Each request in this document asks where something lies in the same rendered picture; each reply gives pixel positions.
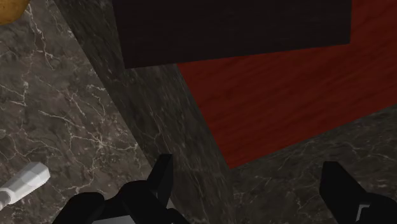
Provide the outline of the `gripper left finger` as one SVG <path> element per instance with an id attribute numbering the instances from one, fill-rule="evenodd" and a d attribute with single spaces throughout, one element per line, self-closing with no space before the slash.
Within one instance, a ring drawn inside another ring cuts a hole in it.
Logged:
<path id="1" fill-rule="evenodd" d="M 52 224 L 190 224 L 167 207 L 173 182 L 173 157 L 161 154 L 147 179 L 125 183 L 110 199 L 98 192 L 79 193 Z"/>

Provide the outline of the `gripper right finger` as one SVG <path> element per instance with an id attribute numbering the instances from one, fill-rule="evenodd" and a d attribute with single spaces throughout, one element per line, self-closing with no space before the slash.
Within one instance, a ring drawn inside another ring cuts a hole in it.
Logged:
<path id="1" fill-rule="evenodd" d="M 397 224 L 397 201 L 366 191 L 338 162 L 323 163 L 319 194 L 338 224 Z"/>

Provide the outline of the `brown round fruit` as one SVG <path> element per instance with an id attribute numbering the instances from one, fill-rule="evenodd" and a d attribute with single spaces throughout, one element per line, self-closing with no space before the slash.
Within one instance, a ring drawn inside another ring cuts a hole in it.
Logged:
<path id="1" fill-rule="evenodd" d="M 19 19 L 30 0 L 0 0 L 0 25 L 10 24 Z"/>

